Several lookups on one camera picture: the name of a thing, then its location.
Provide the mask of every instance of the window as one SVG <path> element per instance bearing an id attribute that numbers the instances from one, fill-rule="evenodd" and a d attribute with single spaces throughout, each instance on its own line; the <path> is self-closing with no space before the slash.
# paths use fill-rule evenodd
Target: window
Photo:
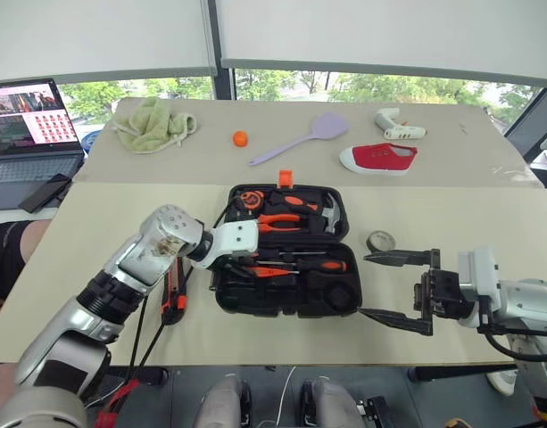
<path id="1" fill-rule="evenodd" d="M 236 70 L 239 100 L 472 104 L 504 132 L 538 87 L 455 78 L 320 71 Z"/>
<path id="2" fill-rule="evenodd" d="M 126 96 L 159 96 L 161 98 L 213 99 L 209 77 L 146 78 L 58 85 L 79 140 L 102 129 Z"/>

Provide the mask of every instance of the laptop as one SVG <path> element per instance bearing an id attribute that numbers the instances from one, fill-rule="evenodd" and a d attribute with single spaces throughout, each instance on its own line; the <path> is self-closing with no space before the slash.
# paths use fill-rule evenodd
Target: laptop
<path id="1" fill-rule="evenodd" d="M 0 210 L 17 209 L 55 174 L 73 177 L 83 159 L 52 79 L 0 84 Z"/>

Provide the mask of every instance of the purple spatula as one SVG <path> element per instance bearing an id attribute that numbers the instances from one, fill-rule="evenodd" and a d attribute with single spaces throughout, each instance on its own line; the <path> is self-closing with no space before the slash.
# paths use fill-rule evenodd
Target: purple spatula
<path id="1" fill-rule="evenodd" d="M 311 126 L 311 132 L 307 136 L 297 138 L 289 144 L 282 145 L 281 147 L 278 147 L 271 152 L 267 152 L 265 154 L 262 154 L 261 156 L 258 156 L 257 158 L 253 158 L 247 163 L 247 165 L 249 165 L 250 167 L 254 167 L 255 165 L 259 165 L 260 163 L 268 161 L 278 154 L 286 152 L 287 150 L 305 141 L 332 140 L 333 138 L 341 136 L 346 131 L 348 131 L 348 123 L 346 123 L 346 120 L 328 111 L 317 117 L 317 119 L 313 122 Z"/>

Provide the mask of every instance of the laptop screen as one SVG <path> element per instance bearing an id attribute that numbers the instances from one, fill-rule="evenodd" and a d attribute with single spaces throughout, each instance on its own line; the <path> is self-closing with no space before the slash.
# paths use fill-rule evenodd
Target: laptop screen
<path id="1" fill-rule="evenodd" d="M 0 84 L 0 156 L 80 150 L 52 79 Z"/>

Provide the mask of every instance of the laptop keyboard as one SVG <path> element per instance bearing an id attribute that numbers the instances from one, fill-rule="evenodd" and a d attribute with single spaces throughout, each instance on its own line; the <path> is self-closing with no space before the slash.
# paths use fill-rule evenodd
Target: laptop keyboard
<path id="1" fill-rule="evenodd" d="M 56 159 L 0 161 L 0 183 L 47 181 L 55 174 L 69 176 L 77 166 L 79 157 Z"/>

